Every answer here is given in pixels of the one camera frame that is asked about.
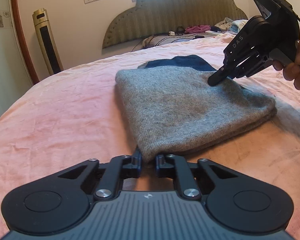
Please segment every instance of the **bed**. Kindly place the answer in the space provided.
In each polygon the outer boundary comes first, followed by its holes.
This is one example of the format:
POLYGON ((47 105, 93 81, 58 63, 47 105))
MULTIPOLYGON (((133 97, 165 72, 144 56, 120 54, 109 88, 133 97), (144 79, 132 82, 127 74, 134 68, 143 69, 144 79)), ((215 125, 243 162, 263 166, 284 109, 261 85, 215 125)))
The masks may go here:
MULTIPOLYGON (((223 34, 117 55, 36 84, 0 118, 0 204, 15 187, 89 158, 104 163, 133 153, 136 143, 114 90, 118 70, 193 54, 218 69, 232 38, 223 34)), ((209 158, 285 190, 295 206, 287 231, 300 239, 300 91, 273 68, 236 81, 274 97, 277 115, 250 132, 186 158, 190 162, 209 158)), ((144 170, 140 179, 124 183, 126 190, 171 187, 168 181, 155 178, 150 169, 144 170)), ((0 211, 0 237, 7 231, 0 211)))

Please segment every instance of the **gray fluffy fabric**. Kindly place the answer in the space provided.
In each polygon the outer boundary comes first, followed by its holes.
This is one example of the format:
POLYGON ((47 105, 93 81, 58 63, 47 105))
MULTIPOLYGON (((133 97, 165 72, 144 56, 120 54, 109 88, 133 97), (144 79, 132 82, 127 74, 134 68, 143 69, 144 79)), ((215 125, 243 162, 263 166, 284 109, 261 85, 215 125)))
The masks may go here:
POLYGON ((117 73, 117 92, 145 162, 158 153, 207 148, 276 114, 274 99, 229 78, 210 87, 212 73, 174 66, 117 73))

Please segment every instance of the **white logo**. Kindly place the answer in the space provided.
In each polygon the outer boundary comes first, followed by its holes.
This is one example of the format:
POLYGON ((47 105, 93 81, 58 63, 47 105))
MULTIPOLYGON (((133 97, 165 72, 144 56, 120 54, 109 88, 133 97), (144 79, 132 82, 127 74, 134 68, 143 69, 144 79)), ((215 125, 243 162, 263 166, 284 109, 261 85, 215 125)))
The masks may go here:
POLYGON ((151 193, 144 194, 143 196, 144 196, 145 198, 147 198, 147 199, 153 197, 153 195, 152 195, 151 193))

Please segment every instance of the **brown trim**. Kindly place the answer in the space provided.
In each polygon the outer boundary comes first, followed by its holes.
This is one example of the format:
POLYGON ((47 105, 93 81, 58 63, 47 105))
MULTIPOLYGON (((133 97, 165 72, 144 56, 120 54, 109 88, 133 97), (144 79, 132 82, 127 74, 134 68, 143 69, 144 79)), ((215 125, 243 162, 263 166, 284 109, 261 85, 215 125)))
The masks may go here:
POLYGON ((19 40, 23 58, 26 62, 26 66, 28 68, 32 82, 34 84, 37 84, 39 82, 39 78, 37 76, 37 73, 35 72, 35 69, 34 69, 30 54, 29 54, 29 50, 28 50, 28 47, 26 44, 26 39, 25 39, 25 36, 23 35, 21 19, 20 19, 20 14, 19 14, 19 9, 18 9, 18 0, 11 0, 11 7, 12 7, 14 24, 16 27, 16 32, 17 32, 17 36, 18 36, 18 40, 19 40))

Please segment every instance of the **headboard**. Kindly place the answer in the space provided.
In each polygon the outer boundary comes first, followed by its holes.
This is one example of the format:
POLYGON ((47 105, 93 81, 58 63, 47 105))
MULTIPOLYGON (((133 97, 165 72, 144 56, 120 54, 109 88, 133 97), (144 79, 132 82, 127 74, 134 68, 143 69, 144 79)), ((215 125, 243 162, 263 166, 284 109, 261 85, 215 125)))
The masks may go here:
POLYGON ((137 0, 135 7, 111 22, 102 47, 175 31, 179 26, 215 25, 225 17, 247 19, 234 0, 137 0))

